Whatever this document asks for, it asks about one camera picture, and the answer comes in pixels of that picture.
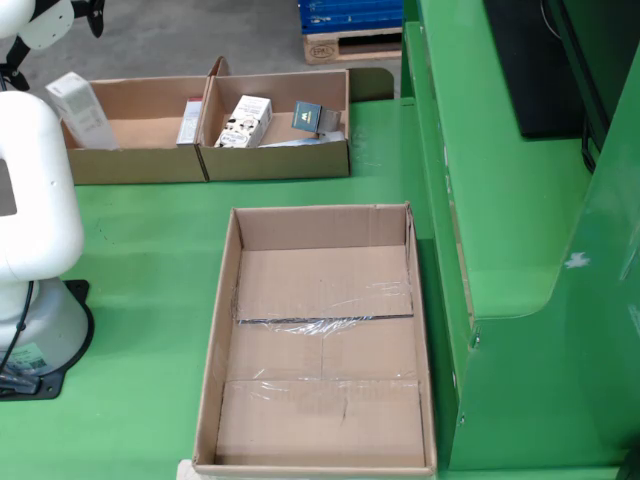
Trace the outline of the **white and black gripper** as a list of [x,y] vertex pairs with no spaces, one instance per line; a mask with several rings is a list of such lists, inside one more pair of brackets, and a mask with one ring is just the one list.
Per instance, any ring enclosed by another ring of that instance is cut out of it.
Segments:
[[75,19],[86,18],[93,36],[100,38],[104,31],[104,7],[105,0],[37,1],[31,21],[21,28],[6,62],[1,64],[2,89],[9,83],[18,91],[28,91],[29,83],[19,67],[30,49],[50,47],[68,33]]

